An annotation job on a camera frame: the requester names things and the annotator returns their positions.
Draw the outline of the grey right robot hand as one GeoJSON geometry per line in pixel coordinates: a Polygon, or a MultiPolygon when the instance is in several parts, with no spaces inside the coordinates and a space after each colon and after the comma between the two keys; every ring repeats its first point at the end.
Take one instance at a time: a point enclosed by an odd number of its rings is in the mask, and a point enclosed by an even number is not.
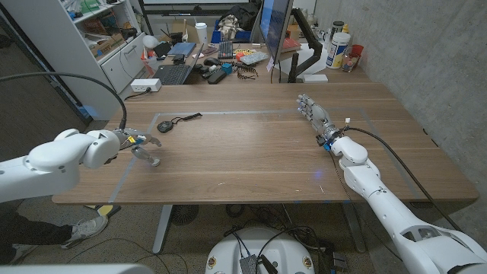
{"type": "Polygon", "coordinates": [[[300,94],[297,99],[298,111],[311,123],[317,132],[317,143],[330,150],[334,141],[341,136],[328,112],[307,94],[300,94]]]}

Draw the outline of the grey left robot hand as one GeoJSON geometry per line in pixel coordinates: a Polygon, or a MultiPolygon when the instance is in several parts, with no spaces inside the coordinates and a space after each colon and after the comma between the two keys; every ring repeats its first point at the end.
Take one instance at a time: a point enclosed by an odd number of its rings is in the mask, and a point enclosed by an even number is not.
{"type": "Polygon", "coordinates": [[[119,150],[130,148],[131,152],[138,158],[147,161],[153,167],[160,164],[159,158],[154,158],[142,146],[148,143],[161,147],[158,138],[136,129],[114,129],[113,133],[118,137],[120,142],[119,150]]]}

